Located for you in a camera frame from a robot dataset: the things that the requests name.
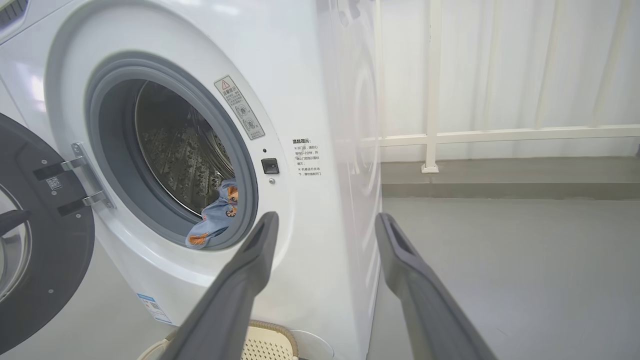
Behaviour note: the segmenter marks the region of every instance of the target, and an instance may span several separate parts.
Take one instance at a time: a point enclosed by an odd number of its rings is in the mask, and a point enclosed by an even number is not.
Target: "blue cloth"
[[[202,221],[195,224],[185,244],[191,249],[202,249],[213,245],[212,239],[227,230],[237,212],[238,189],[235,179],[220,184],[220,196],[213,204],[202,210]]]

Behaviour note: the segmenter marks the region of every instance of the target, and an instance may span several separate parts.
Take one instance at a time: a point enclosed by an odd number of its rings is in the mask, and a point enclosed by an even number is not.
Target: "qr code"
[[[60,184],[60,181],[58,180],[57,177],[52,177],[48,179],[47,184],[49,184],[49,187],[51,188],[51,190],[59,189],[62,187],[62,184]]]

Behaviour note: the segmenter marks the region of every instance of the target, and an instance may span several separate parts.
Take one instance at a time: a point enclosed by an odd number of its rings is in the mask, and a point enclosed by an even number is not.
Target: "beige plastic basket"
[[[242,360],[298,360],[296,339],[284,327],[251,320]]]

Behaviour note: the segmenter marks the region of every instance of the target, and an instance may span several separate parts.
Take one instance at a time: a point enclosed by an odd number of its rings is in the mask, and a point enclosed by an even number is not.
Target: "caution sign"
[[[231,77],[225,76],[221,80],[218,80],[216,82],[216,88],[225,98],[227,104],[233,109],[238,120],[242,123],[246,134],[249,136],[249,139],[254,140],[264,136],[264,130],[262,130],[258,118],[251,110],[251,107],[244,99],[244,96],[236,84],[231,80]]]

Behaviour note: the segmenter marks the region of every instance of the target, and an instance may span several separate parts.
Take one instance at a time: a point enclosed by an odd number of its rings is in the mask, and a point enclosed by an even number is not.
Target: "washing machine door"
[[[0,114],[0,354],[56,316],[89,267],[93,213],[63,162],[36,134]]]

